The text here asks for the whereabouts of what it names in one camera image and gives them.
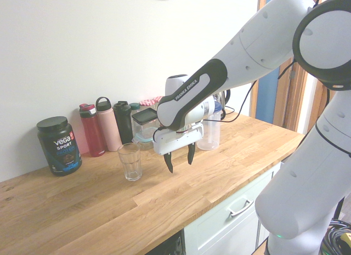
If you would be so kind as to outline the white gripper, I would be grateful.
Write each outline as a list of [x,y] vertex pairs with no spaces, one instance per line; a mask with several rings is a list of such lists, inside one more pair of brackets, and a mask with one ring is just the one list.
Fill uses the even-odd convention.
[[186,132],[177,133],[170,129],[163,129],[154,133],[154,151],[163,155],[168,170],[173,173],[172,151],[188,146],[188,164],[191,165],[194,159],[196,143],[203,138],[203,124],[192,125]]

